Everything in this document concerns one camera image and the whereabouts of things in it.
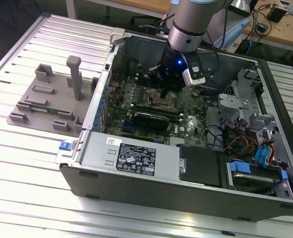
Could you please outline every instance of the blue latch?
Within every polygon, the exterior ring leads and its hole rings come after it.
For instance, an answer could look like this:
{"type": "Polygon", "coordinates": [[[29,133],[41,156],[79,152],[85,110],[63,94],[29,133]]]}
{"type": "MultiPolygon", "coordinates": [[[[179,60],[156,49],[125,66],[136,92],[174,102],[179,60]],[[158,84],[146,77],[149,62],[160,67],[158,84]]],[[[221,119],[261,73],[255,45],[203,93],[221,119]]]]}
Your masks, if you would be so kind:
{"type": "Polygon", "coordinates": [[[240,161],[230,163],[230,170],[233,172],[241,172],[247,174],[251,173],[249,164],[240,161]]]}
{"type": "Polygon", "coordinates": [[[285,171],[285,170],[281,170],[281,177],[282,177],[282,180],[286,180],[286,179],[288,179],[287,171],[285,171]]]}
{"type": "Polygon", "coordinates": [[[71,151],[72,150],[72,145],[71,143],[62,141],[61,144],[59,145],[59,149],[60,150],[67,150],[67,151],[71,151]]]}

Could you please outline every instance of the side panel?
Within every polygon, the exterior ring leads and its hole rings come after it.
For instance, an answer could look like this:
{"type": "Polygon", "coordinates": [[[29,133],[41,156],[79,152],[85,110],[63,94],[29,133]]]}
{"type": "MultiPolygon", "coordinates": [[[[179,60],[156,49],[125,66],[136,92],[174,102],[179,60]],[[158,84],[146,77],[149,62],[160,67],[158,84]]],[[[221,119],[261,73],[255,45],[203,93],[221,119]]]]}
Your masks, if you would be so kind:
{"type": "Polygon", "coordinates": [[[254,222],[293,215],[290,203],[96,173],[66,164],[60,170],[72,192],[88,198],[254,222]]]}

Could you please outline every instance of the green circuit board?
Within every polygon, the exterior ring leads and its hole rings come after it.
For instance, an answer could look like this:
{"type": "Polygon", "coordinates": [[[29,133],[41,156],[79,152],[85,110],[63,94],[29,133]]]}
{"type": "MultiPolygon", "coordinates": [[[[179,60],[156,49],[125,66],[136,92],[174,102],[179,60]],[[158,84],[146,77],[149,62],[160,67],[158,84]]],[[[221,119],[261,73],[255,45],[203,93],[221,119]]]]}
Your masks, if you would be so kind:
{"type": "Polygon", "coordinates": [[[206,146],[207,136],[202,125],[204,98],[195,89],[183,88],[180,93],[169,93],[160,98],[159,90],[139,85],[137,77],[113,76],[105,133],[169,144],[178,137],[185,144],[206,146]],[[137,128],[132,119],[136,113],[157,115],[170,120],[165,131],[137,128]]]}

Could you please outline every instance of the barcode sticker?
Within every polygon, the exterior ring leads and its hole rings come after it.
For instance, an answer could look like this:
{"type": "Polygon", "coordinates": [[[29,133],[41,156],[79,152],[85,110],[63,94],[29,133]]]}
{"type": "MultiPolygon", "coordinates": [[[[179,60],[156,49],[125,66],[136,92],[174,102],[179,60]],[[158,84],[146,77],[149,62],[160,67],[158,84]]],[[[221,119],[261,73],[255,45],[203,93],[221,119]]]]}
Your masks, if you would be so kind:
{"type": "Polygon", "coordinates": [[[108,137],[106,143],[109,144],[109,145],[120,146],[120,144],[122,143],[122,140],[121,139],[112,138],[112,137],[108,137]]]}

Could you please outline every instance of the sticker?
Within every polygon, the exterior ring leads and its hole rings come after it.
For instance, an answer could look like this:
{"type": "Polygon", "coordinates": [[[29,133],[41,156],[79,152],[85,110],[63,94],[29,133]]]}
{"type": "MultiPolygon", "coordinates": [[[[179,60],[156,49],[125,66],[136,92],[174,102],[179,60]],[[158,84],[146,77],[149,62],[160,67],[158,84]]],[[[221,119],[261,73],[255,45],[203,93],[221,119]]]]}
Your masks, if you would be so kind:
{"type": "Polygon", "coordinates": [[[108,137],[106,144],[120,146],[121,142],[122,142],[121,139],[108,137]]]}
{"type": "Polygon", "coordinates": [[[156,149],[121,143],[116,168],[120,171],[154,176],[155,159],[156,149]]]}

